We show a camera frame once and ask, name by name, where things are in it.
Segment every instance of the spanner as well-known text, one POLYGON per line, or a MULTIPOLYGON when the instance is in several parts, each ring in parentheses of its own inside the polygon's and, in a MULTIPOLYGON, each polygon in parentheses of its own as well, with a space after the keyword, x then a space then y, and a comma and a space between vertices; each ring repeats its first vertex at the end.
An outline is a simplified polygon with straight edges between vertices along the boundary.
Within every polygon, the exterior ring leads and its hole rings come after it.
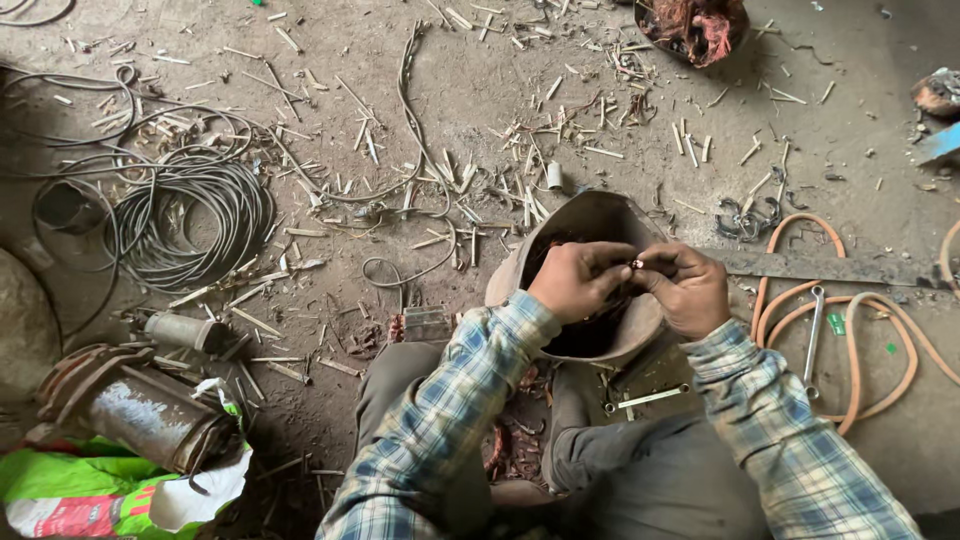
POLYGON ((804 367, 804 386, 809 400, 820 397, 820 390, 813 385, 813 358, 817 355, 817 340, 820 338, 820 324, 824 320, 824 288, 814 285, 810 293, 817 299, 817 306, 813 309, 813 328, 810 330, 810 345, 806 349, 806 366, 804 367))
POLYGON ((610 414, 613 414, 619 408, 626 408, 628 406, 645 404, 645 403, 652 402, 654 400, 660 400, 663 398, 669 398, 670 396, 676 396, 677 394, 685 394, 689 391, 690 391, 689 384, 681 384, 680 386, 677 386, 676 388, 672 388, 670 390, 664 390, 662 392, 654 392, 652 394, 647 394, 646 396, 636 398, 635 400, 630 400, 630 401, 619 403, 616 405, 607 403, 604 405, 604 410, 606 410, 610 414))

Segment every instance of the shirt cuff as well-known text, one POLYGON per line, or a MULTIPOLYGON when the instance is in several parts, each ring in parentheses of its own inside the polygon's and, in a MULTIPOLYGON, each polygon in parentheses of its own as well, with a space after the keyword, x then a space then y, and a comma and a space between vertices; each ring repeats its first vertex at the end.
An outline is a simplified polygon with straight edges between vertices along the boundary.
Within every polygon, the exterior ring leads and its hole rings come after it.
POLYGON ((560 335, 561 324, 553 311, 522 289, 514 291, 500 307, 493 310, 493 315, 528 354, 539 351, 560 335))
POLYGON ((722 379, 752 366, 759 347, 739 321, 731 318, 707 337, 680 345, 690 367, 705 381, 722 379))

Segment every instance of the combination wrench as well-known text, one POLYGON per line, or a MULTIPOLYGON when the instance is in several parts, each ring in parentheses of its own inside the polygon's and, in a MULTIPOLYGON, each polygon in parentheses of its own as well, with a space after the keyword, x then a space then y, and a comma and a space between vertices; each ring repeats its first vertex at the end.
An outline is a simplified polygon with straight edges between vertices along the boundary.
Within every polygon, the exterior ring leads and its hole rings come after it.
POLYGON ((820 390, 813 385, 813 358, 817 355, 817 340, 820 338, 820 324, 824 320, 824 288, 814 285, 810 293, 817 299, 817 306, 813 309, 813 328, 810 329, 810 345, 806 349, 806 366, 804 366, 804 386, 809 400, 820 397, 820 390))
POLYGON ((630 400, 630 401, 619 403, 619 404, 612 404, 612 403, 604 404, 604 410, 606 410, 610 414, 613 414, 619 408, 626 408, 628 406, 645 404, 645 403, 652 402, 654 400, 661 400, 663 398, 669 398, 670 396, 676 396, 677 394, 685 394, 689 391, 690 391, 689 384, 681 384, 676 388, 671 388, 670 390, 664 390, 662 392, 654 392, 652 394, 647 394, 646 396, 636 398, 635 400, 630 400))

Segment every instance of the blue plaid shirt sleeve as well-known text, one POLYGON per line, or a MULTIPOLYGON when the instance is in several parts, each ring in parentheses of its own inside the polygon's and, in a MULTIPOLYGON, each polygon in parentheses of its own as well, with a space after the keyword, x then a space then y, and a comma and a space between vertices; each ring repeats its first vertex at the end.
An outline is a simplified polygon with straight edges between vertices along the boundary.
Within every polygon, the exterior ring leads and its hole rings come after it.
POLYGON ((374 442, 360 449, 316 538, 440 538, 413 508, 437 506, 531 357, 559 334, 553 313, 522 290, 504 306, 469 311, 440 367, 387 411, 374 442))
POLYGON ((777 538, 922 538, 833 424, 810 410, 783 356, 732 319, 682 347, 708 418, 759 487, 777 538))

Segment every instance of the hand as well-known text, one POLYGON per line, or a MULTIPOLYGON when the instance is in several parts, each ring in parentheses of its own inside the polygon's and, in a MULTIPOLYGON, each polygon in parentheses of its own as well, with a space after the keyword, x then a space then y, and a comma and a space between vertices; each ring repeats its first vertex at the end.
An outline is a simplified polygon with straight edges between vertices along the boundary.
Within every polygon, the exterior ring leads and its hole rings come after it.
POLYGON ((700 340, 730 319, 727 269, 686 244, 654 244, 631 279, 653 293, 674 331, 700 340))
POLYGON ((560 320, 570 324, 597 312, 618 285, 634 274, 621 262, 637 249, 615 242, 566 243, 550 248, 543 266, 527 288, 560 320))

